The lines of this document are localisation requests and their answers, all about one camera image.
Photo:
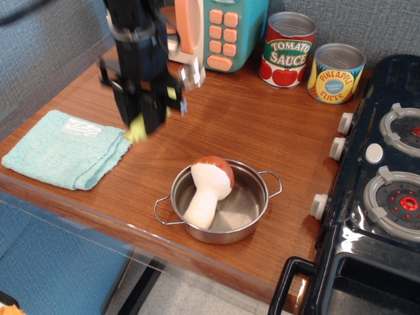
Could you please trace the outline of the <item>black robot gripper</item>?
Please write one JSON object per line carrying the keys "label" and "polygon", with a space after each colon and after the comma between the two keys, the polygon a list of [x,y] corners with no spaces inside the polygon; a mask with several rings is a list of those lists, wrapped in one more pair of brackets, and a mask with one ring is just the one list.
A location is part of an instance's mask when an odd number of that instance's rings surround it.
{"label": "black robot gripper", "polygon": [[167,105],[162,95],[149,91],[169,73],[165,34],[155,28],[145,31],[112,28],[117,59],[98,61],[101,83],[112,88],[122,121],[132,129],[143,116],[146,134],[154,133],[165,123]]}

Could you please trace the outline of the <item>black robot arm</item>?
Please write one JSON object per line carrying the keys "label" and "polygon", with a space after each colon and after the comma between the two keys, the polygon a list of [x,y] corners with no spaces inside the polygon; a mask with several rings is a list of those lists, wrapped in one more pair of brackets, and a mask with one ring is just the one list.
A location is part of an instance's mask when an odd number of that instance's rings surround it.
{"label": "black robot arm", "polygon": [[165,123],[167,109],[187,109],[182,83],[169,73],[166,19],[155,1],[105,1],[117,60],[99,60],[119,114],[131,130],[141,121],[149,135]]}

